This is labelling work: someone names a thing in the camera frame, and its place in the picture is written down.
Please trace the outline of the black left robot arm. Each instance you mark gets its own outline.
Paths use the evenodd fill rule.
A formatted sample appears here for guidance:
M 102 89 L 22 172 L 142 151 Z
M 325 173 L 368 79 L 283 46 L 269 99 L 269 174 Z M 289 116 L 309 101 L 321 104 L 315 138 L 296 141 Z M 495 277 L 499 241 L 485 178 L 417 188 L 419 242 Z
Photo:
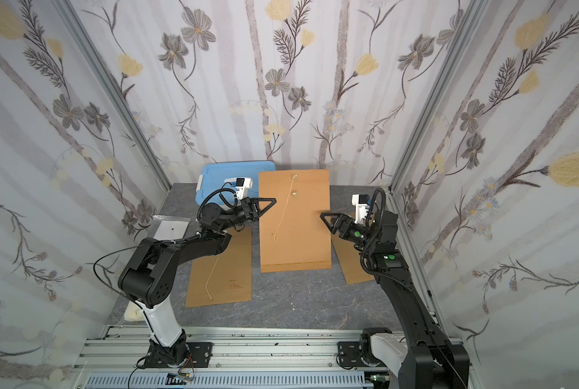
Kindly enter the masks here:
M 124 267 L 117 288 L 111 286 L 107 277 L 96 277 L 142 310 L 143 320 L 151 332 L 148 356 L 142 359 L 143 368 L 181 368 L 192 360 L 187 334 L 177 322 L 169 301 L 179 266 L 222 254 L 232 238 L 229 228 L 258 221 L 276 204 L 273 198 L 245 197 L 235 199 L 223 209 L 210 199 L 208 196 L 199 206 L 196 220 L 200 229 L 195 235 L 176 240 L 146 238 L 141 241 L 133 248 L 135 252 Z

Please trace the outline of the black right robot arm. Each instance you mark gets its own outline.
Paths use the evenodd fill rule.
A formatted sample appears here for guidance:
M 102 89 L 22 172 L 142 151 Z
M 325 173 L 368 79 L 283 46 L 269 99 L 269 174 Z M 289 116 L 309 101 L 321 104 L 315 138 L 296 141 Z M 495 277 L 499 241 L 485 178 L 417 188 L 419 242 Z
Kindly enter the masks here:
M 420 298 L 397 248 L 398 216 L 386 209 L 384 190 L 357 196 L 354 206 L 355 217 L 323 212 L 320 218 L 332 235 L 354 244 L 362 270 L 391 302 L 404 339 L 397 340 L 384 327 L 366 328 L 357 345 L 339 343 L 339 366 L 387 368 L 399 388 L 468 387 L 469 355 L 442 331 Z

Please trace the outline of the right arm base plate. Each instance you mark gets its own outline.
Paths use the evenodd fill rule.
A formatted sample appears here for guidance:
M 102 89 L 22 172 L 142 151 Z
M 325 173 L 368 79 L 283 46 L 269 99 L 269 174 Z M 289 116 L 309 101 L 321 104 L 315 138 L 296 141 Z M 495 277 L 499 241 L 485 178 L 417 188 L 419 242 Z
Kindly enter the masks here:
M 336 363 L 342 369 L 352 370 L 367 366 L 362 359 L 362 346 L 358 341 L 341 341 L 336 348 Z

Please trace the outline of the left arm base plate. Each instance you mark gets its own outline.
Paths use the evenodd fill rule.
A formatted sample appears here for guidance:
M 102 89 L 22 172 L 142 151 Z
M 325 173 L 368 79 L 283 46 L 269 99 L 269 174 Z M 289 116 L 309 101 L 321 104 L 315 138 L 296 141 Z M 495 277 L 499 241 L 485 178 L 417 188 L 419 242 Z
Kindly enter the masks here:
M 164 347 L 149 341 L 147 353 L 139 366 L 147 368 L 207 368 L 212 355 L 213 343 L 187 342 L 177 343 L 172 347 Z

